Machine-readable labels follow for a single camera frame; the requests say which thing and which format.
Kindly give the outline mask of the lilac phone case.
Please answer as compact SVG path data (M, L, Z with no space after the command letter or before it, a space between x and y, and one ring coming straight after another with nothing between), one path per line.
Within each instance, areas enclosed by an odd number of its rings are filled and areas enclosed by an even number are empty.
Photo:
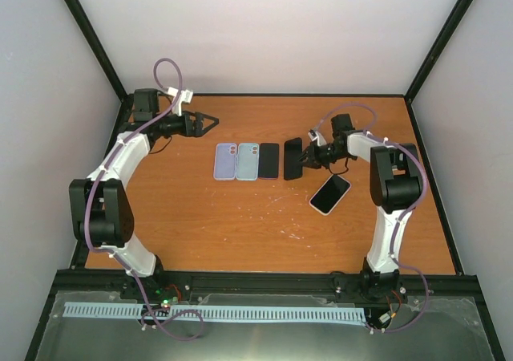
M216 146L213 178L217 181L232 181L236 177L237 145L219 143Z

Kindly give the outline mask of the purple phone black screen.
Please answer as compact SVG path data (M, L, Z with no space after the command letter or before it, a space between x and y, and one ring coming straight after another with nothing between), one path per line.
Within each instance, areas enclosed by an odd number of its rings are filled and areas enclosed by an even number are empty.
M258 178L277 179L279 176L280 145L262 143L259 151Z

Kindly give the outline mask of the light blue phone case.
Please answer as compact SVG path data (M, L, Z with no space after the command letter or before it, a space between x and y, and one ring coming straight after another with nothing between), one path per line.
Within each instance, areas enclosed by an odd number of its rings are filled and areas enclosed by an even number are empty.
M236 162L236 179L238 181L254 181L258 178L260 146L257 143L241 143L238 145Z

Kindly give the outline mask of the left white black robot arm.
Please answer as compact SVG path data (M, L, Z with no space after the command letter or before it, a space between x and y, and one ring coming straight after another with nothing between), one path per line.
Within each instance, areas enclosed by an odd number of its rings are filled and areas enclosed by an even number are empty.
M144 88L130 94L129 112L111 149L87 178L73 180L69 186L76 239L90 252L117 261L127 275L139 278L139 290L152 299L165 293L167 279L160 274L161 260L135 234L126 188L157 140L170 140L174 135L201 137L218 125L216 117L183 110L192 98L191 90L173 87L165 91Z

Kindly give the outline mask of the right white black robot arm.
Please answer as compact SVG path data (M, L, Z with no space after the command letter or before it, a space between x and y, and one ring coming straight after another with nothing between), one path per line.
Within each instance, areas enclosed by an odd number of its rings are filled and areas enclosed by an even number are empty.
M406 225L426 195L428 180L414 144L397 144L369 130L353 127L348 114L331 119L333 141L318 128L299 161L306 168L329 168L340 159L361 158L370 164L370 196L377 207L373 241L361 271L360 293L378 300L398 288L399 261Z

